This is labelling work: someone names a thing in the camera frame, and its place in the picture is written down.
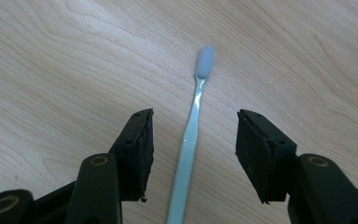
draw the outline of wood grain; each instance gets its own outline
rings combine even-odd
[[[234,154],[241,108],[358,187],[358,0],[0,0],[0,192],[39,198],[75,180],[130,114],[153,107],[149,200],[124,203],[124,219],[164,223],[207,43],[216,54],[185,223],[289,223]]]

